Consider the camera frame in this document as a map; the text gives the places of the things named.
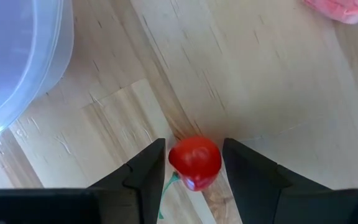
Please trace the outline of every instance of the clear plastic bowl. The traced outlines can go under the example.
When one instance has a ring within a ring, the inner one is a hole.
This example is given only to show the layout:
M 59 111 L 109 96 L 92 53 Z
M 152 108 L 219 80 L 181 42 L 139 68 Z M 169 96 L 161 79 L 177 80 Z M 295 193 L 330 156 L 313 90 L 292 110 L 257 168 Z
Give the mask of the clear plastic bowl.
M 59 81 L 72 48 L 71 0 L 0 0 L 0 132 Z

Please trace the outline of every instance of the pink cloth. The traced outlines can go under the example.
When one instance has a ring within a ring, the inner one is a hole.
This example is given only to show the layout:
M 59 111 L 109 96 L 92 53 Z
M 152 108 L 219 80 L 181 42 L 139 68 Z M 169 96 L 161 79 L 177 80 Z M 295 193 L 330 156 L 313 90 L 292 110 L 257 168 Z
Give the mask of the pink cloth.
M 358 0 L 303 0 L 309 7 L 316 9 L 337 21 L 346 24 L 358 23 Z

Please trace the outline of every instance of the wooden surface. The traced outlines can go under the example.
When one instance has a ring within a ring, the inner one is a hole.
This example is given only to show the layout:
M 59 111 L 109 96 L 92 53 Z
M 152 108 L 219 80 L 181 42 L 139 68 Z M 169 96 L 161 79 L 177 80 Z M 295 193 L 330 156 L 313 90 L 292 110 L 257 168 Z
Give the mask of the wooden surface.
M 358 25 L 299 0 L 73 1 L 59 84 L 0 135 L 1 187 L 87 187 L 157 138 L 225 137 L 358 187 Z M 168 166 L 166 179 L 170 176 Z M 160 223 L 240 223 L 224 169 L 167 191 Z

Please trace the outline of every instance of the wood grain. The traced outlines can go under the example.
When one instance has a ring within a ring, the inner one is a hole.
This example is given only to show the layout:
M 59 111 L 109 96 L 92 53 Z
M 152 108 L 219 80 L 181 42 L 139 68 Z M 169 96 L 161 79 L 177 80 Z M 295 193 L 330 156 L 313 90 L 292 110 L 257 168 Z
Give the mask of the wood grain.
M 0 135 L 1 187 L 86 187 L 154 139 L 241 140 L 334 189 L 358 187 L 358 24 L 298 0 L 73 1 L 65 76 Z M 166 180 L 172 168 L 167 164 Z M 240 223 L 224 168 L 159 223 Z

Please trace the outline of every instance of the red tomato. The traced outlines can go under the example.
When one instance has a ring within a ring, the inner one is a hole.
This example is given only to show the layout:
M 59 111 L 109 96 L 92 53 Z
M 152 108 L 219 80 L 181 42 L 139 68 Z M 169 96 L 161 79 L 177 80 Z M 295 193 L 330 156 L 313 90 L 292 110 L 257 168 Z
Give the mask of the red tomato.
M 215 143 L 198 136 L 178 142 L 169 152 L 168 160 L 183 183 L 194 191 L 211 185 L 222 167 L 221 153 Z

